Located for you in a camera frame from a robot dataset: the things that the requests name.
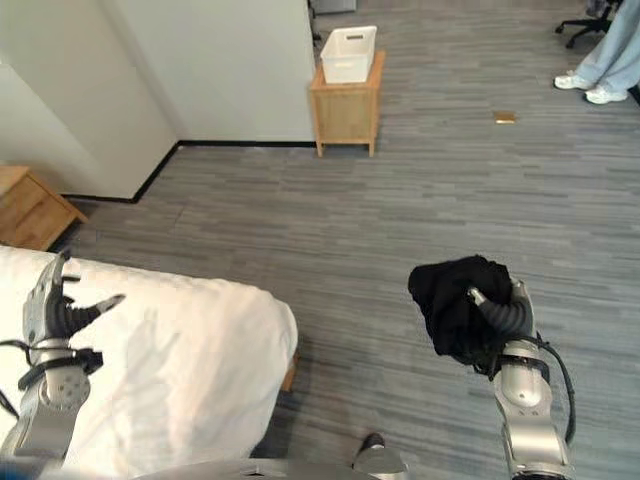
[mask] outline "wooden nightstand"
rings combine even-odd
[[[322,64],[311,82],[311,106],[318,156],[325,143],[364,143],[375,151],[380,116],[380,83],[386,54],[377,51],[369,78],[363,83],[328,84]]]
[[[74,220],[87,217],[27,167],[0,167],[0,242],[46,250]]]

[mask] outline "person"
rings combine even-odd
[[[556,88],[586,90],[589,102],[621,102],[640,82],[640,0],[625,0],[604,39],[575,71],[557,76]]]

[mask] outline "gray carpet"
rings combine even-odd
[[[506,478],[492,390],[438,358],[412,267],[472,253],[530,286],[577,390],[578,478],[640,471],[640,109],[550,87],[582,2],[361,0],[388,52],[379,151],[184,148],[137,205],[79,202],[81,257],[257,285],[303,335],[259,453],[350,463],[380,430],[415,478]],[[514,110],[513,126],[492,110]],[[560,378],[554,410],[561,429]]]

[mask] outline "white plastic basket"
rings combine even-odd
[[[320,53],[327,83],[366,82],[378,27],[336,28]]]

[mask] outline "white mattress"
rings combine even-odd
[[[22,339],[22,304],[52,254],[0,247],[0,339]],[[289,307],[255,287],[71,259],[80,305],[127,298],[77,334],[102,351],[66,466],[129,478],[246,457],[260,441],[297,344]],[[17,408],[27,370],[0,349],[0,388]],[[13,419],[0,411],[0,440]]]

